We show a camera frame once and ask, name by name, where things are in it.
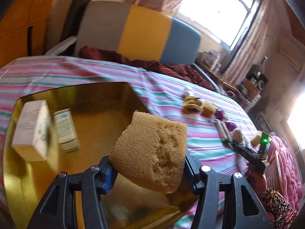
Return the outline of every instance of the hand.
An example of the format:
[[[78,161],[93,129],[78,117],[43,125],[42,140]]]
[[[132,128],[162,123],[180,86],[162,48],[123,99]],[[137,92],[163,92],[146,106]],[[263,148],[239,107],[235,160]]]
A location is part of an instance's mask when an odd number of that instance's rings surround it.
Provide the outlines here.
[[[248,181],[250,180],[249,184],[257,195],[261,195],[267,192],[267,181],[265,174],[261,174],[251,170],[251,168],[248,168],[245,172],[245,178]]]

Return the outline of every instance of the silver bolt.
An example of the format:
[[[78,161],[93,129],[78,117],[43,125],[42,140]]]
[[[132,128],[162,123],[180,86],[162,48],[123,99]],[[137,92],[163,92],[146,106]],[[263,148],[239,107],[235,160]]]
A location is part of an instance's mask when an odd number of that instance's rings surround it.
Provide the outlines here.
[[[65,177],[66,175],[67,175],[67,172],[65,172],[65,171],[62,171],[62,172],[58,173],[58,177],[59,177],[59,178],[63,178],[63,177]]]
[[[93,165],[93,166],[90,167],[90,169],[92,171],[98,171],[100,169],[100,167],[98,165]]]
[[[235,172],[235,173],[234,173],[234,176],[235,176],[236,178],[242,178],[242,174],[239,173],[239,172]]]
[[[211,170],[210,166],[204,165],[201,167],[201,170],[204,172],[209,172]]]

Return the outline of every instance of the pink blanket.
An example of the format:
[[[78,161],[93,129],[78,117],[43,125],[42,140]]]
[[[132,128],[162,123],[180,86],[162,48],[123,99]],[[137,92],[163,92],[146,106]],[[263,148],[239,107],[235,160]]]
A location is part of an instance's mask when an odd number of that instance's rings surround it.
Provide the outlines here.
[[[289,151],[289,146],[284,139],[279,138],[275,134],[271,134],[270,137],[272,141],[268,154],[268,162],[274,161],[275,150],[277,150],[280,154],[279,162],[282,173],[283,197],[288,201],[292,209],[298,211],[303,190],[294,160]]]

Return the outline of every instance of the window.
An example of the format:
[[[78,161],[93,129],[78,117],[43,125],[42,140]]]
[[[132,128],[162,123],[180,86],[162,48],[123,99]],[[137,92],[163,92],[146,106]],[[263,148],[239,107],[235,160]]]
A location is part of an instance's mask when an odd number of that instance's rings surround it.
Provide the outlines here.
[[[204,27],[231,50],[249,28],[257,7],[255,0],[183,0],[177,17],[192,26]]]
[[[296,101],[292,113],[287,120],[287,124],[289,125],[295,140],[297,141],[300,150],[305,149],[304,142],[304,104],[305,104],[305,93],[302,94]]]

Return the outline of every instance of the striped bedsheet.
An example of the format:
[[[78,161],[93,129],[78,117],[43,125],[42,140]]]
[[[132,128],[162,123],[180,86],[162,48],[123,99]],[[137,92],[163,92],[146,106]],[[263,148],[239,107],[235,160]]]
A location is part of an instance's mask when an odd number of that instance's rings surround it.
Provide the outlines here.
[[[182,113],[182,93],[185,85],[194,93],[222,108],[228,120],[234,122],[249,137],[256,128],[245,111],[232,99],[189,82],[112,62],[65,56],[35,56],[17,59],[0,69],[0,171],[2,173],[3,145],[10,115],[19,97],[39,91],[84,83],[128,82],[148,110],[155,115],[187,125],[187,148],[202,164],[215,171],[232,174],[245,169],[245,160],[222,145],[214,123],[201,115]],[[7,206],[3,175],[0,174],[0,201]],[[224,194],[220,193],[219,211],[223,209]],[[190,228],[196,205],[175,225],[175,229]]]

